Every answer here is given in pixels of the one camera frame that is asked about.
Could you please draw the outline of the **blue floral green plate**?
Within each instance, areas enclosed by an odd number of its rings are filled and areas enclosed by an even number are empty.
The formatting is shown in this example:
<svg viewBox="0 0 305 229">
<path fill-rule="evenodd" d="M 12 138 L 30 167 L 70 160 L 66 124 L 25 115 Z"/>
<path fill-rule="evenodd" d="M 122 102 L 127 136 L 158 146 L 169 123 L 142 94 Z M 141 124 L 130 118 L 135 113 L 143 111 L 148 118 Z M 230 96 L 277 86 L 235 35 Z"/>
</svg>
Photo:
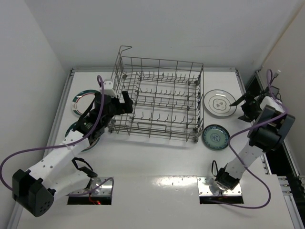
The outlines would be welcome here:
<svg viewBox="0 0 305 229">
<path fill-rule="evenodd" d="M 229 132 L 223 126 L 217 124 L 207 126 L 202 133 L 204 145 L 215 151 L 227 148 L 229 138 Z"/>
</svg>

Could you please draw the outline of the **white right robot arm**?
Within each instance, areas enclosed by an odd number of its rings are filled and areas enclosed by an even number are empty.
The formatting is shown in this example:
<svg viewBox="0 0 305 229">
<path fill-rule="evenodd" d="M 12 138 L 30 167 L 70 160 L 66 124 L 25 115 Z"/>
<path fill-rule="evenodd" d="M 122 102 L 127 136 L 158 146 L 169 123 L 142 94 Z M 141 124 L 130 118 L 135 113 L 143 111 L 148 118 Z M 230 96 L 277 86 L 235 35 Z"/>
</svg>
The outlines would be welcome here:
<svg viewBox="0 0 305 229">
<path fill-rule="evenodd" d="M 288 114 L 287 108 L 270 96 L 263 99 L 260 108 L 262 111 L 248 132 L 245 147 L 216 175 L 214 183 L 220 191 L 233 190 L 257 158 L 275 151 L 283 143 L 295 122 L 295 117 Z"/>
</svg>

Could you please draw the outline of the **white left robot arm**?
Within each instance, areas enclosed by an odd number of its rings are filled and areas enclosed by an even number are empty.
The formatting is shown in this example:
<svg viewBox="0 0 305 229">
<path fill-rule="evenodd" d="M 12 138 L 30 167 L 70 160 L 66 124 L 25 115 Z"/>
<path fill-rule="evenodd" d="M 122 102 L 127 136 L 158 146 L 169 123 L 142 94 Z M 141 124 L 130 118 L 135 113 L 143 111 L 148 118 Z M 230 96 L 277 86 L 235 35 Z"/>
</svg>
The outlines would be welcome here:
<svg viewBox="0 0 305 229">
<path fill-rule="evenodd" d="M 77 155 L 91 146 L 103 133 L 116 115 L 131 114 L 133 101 L 127 91 L 122 92 L 123 102 L 117 96 L 95 93 L 89 107 L 79 117 L 62 143 L 45 158 L 26 171 L 17 170 L 12 176 L 12 197 L 35 217 L 46 213 L 55 199 L 76 190 L 77 184 L 86 185 L 88 178 L 97 174 L 88 167 L 56 181 L 57 174 L 77 159 Z"/>
</svg>

